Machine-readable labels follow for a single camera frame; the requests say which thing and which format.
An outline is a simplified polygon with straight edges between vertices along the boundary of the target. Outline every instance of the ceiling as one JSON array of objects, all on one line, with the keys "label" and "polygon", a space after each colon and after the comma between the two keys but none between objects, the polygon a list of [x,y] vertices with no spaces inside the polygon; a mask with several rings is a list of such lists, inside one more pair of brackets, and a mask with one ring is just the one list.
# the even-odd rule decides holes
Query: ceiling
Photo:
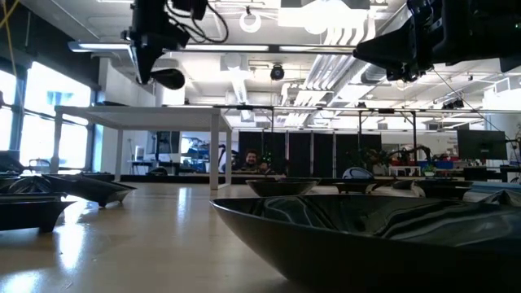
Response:
[{"label": "ceiling", "polygon": [[[83,42],[118,42],[120,32],[127,29],[131,23],[131,10],[128,3],[99,2],[98,0],[21,0],[29,9],[39,14],[54,26],[62,29],[71,37]],[[277,15],[281,0],[264,0],[262,8],[252,8],[253,11],[265,13],[261,17],[261,27],[256,33],[247,33],[239,25],[240,13],[244,7],[217,7],[223,14],[230,29],[228,43],[231,44],[322,44],[327,34],[313,35],[304,28],[288,28],[278,26],[273,16]],[[376,29],[385,23],[405,0],[387,0],[388,8],[374,14]],[[200,26],[209,37],[219,38],[222,31],[217,28],[217,18],[213,14],[205,16]],[[221,57],[223,54],[204,53],[187,54],[175,52],[167,54],[164,59],[175,59],[178,67],[186,74],[186,96],[191,103],[225,102],[225,97],[234,92],[229,78],[221,72]],[[280,99],[273,94],[281,94],[285,83],[302,83],[308,77],[317,58],[316,55],[270,55],[247,54],[247,69],[250,71],[244,82],[248,95],[255,98],[255,103],[273,104]],[[134,69],[125,55],[114,59],[115,67],[134,79]],[[286,75],[283,81],[271,81],[269,73],[275,63],[281,63]],[[351,68],[341,72],[348,75]],[[356,97],[366,103],[367,107],[441,107],[433,105],[432,101],[461,90],[466,100],[473,107],[480,107],[483,98],[483,88],[492,85],[493,81],[504,78],[500,74],[499,62],[496,59],[459,63],[454,66],[436,65],[435,72],[413,84],[403,85],[396,82],[383,81],[370,88],[362,97]],[[336,102],[341,107],[352,105],[351,93],[338,83],[325,95],[324,99],[336,96]]]}]

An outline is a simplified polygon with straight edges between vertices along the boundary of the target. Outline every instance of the black partition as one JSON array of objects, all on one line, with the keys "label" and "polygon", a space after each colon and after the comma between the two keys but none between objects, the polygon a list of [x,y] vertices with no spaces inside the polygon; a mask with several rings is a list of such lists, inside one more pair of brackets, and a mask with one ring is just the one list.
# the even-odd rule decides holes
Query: black partition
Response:
[{"label": "black partition", "polygon": [[239,163],[244,164],[246,152],[255,150],[262,156],[262,132],[239,132]]},{"label": "black partition", "polygon": [[311,133],[289,134],[289,176],[310,177]]},{"label": "black partition", "polygon": [[[382,150],[382,136],[363,134],[361,147],[375,151]],[[358,134],[336,134],[336,177],[341,178],[348,165],[348,151],[358,151]]]},{"label": "black partition", "polygon": [[333,134],[313,134],[313,176],[333,177]]},{"label": "black partition", "polygon": [[286,160],[286,134],[264,132],[264,152],[271,152],[271,168],[277,174],[282,174]]}]

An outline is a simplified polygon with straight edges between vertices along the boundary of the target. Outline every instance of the computer monitor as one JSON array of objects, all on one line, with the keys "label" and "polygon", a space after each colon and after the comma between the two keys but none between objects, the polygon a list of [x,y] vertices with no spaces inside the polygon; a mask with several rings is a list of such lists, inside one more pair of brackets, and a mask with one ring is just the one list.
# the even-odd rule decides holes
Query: computer monitor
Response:
[{"label": "computer monitor", "polygon": [[20,163],[19,151],[0,151],[0,172],[22,173],[24,166]]},{"label": "computer monitor", "polygon": [[458,156],[469,160],[507,160],[505,132],[458,130]]}]

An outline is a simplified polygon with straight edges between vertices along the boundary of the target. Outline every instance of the large window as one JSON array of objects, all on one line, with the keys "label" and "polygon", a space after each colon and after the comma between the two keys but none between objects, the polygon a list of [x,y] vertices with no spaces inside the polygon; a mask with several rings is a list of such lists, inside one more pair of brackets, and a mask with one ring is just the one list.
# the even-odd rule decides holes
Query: large window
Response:
[{"label": "large window", "polygon": [[11,124],[13,121],[11,105],[15,102],[16,77],[0,71],[0,91],[2,91],[3,102],[6,104],[0,109],[0,151],[5,151],[9,150],[11,143]]},{"label": "large window", "polygon": [[[88,107],[90,88],[39,63],[28,70],[25,94],[25,116],[22,130],[20,162],[49,160],[55,135],[55,105]],[[59,166],[84,168],[87,152],[87,121],[63,116]]]}]

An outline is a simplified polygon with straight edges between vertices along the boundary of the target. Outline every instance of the security camera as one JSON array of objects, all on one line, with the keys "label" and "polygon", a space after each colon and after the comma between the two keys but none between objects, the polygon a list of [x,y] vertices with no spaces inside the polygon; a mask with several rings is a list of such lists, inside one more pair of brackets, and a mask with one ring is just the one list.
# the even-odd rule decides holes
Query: security camera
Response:
[{"label": "security camera", "polygon": [[272,81],[280,81],[284,78],[284,69],[282,69],[281,64],[275,64],[274,68],[271,69],[271,80]]}]

